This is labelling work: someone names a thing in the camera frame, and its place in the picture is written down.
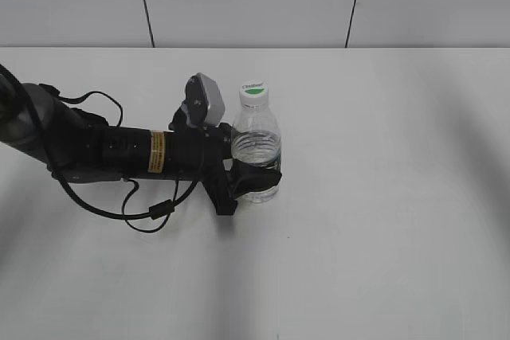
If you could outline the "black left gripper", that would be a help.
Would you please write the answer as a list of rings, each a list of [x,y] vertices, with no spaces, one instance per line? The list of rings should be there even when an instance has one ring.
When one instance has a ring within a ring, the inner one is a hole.
[[[232,161],[226,170],[224,161],[232,158],[230,145],[239,131],[228,123],[216,127],[187,123],[181,106],[169,123],[165,134],[166,152],[163,174],[167,179],[202,183],[217,215],[232,215],[238,198],[248,201],[269,201],[279,188],[280,170]]]

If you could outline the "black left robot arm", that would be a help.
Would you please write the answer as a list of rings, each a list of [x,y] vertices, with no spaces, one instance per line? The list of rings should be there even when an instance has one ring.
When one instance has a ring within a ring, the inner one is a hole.
[[[1,141],[47,167],[81,208],[116,221],[158,220],[171,215],[197,186],[215,212],[237,208],[238,177],[224,162],[231,156],[231,127],[218,85],[203,73],[186,83],[185,97],[165,131],[110,124],[80,108],[84,97],[64,97],[49,84],[21,82],[1,71]],[[138,180],[185,181],[188,190],[142,213],[109,212],[86,202],[77,184]]]

